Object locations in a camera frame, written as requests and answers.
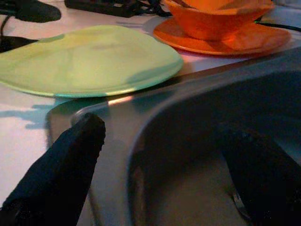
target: plate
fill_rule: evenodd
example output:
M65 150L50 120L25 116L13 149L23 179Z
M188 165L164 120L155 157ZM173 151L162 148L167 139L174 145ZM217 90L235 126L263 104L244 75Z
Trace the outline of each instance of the plate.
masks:
M199 40L186 35L174 18L159 24L154 30L154 36L176 48L213 55L262 53L286 44L291 38L285 30L251 23L227 40Z
M52 97L102 97L167 80L181 56L155 38L101 25L62 34L0 54L0 83Z

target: black device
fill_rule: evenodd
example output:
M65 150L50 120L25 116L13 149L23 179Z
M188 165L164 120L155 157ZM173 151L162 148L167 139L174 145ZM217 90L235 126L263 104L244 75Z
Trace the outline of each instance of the black device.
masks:
M65 0L68 8L114 16L131 17L139 8L137 0Z
M65 0L68 8L86 10L114 16L132 17L140 14L157 14L158 16L171 16L163 11L160 0Z

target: dish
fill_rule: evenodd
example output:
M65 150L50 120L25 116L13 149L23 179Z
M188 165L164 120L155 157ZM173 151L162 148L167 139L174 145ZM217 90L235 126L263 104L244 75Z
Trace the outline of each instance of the dish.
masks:
M273 7L273 4L270 2L269 7L258 7L250 11L237 12L237 9L199 11L195 8L183 7L173 0L165 0L165 3L178 25L188 36L207 41L229 39L231 35L244 25L252 23ZM219 4L223 4L223 1L198 0L197 3L203 5L203 9L206 9L207 7L216 7Z
M52 97L103 97L167 80L181 56L153 37L122 26L89 27L0 54L0 83Z
M183 2L202 12L216 15L233 15L274 8L271 0L183 0Z
M213 55L262 53L286 44L291 37L285 30L250 23L227 40L204 41L186 35L174 18L159 24L154 36L176 48Z

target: microphone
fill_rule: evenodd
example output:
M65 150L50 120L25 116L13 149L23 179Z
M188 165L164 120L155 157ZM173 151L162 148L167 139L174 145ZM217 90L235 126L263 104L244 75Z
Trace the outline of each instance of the microphone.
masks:
M37 0L16 0L15 18L28 22L45 23L59 20L61 11Z

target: black object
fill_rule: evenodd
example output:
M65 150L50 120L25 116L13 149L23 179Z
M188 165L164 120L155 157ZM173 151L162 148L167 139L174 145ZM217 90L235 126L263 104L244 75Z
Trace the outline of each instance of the black object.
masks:
M102 1L102 0L65 0L68 8L90 12L103 13L114 16L132 17L138 9L136 0Z
M61 11L58 8L37 0L0 0L0 14L37 23L61 18Z
M68 8L86 10L114 16L132 17L140 14L171 16L163 11L160 0L148 0L148 4L139 0L65 0Z
M91 113L66 130L5 200L0 225L76 226L104 137L104 122Z
M0 27L0 35L1 37L4 35L4 27L6 25L6 23L8 22L8 20L11 18L11 16L6 16L6 18L3 20L1 27Z
M221 125L216 142L255 225L301 223L301 167L271 138Z
M0 43L0 53L7 52L22 46L26 46L38 40L26 39L14 36L2 36Z
M271 24L271 23L265 23L265 22L260 22L260 21L255 21L255 23L264 25L264 26L268 26L268 27L284 28L284 29L288 29L288 30L301 32L301 28L295 27L295 26L289 26L289 25L283 25L283 24Z

